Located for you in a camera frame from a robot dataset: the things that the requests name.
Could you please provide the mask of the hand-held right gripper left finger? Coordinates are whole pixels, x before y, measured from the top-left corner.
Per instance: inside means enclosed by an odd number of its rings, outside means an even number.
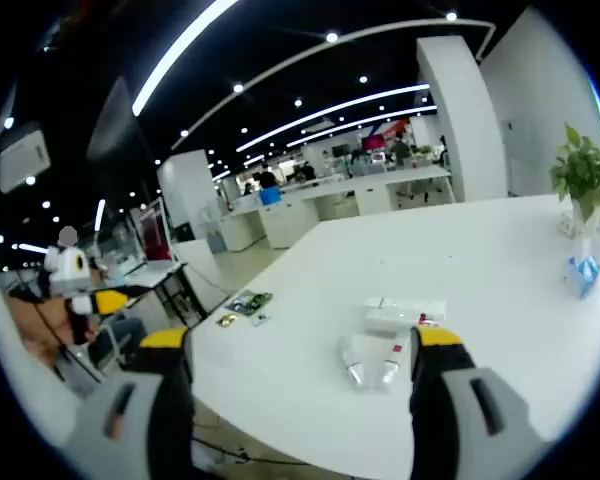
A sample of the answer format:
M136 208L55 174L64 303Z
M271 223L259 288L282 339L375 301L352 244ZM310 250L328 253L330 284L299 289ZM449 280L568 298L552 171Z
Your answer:
M81 479L192 479L191 329L145 337L84 400L63 454Z

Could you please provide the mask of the person's left hand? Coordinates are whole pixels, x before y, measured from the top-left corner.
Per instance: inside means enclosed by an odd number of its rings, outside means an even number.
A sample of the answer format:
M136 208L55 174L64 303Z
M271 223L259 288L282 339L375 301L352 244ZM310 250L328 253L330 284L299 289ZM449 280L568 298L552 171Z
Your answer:
M43 364L55 363L62 345L74 345L71 310L62 297L31 303L8 297L7 305L25 347Z

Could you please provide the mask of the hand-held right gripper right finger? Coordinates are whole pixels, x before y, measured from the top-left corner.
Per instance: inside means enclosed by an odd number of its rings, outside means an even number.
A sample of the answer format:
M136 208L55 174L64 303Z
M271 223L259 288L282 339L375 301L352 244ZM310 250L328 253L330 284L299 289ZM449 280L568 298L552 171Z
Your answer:
M529 405L460 337L438 326L411 330L413 479L522 479L549 450Z

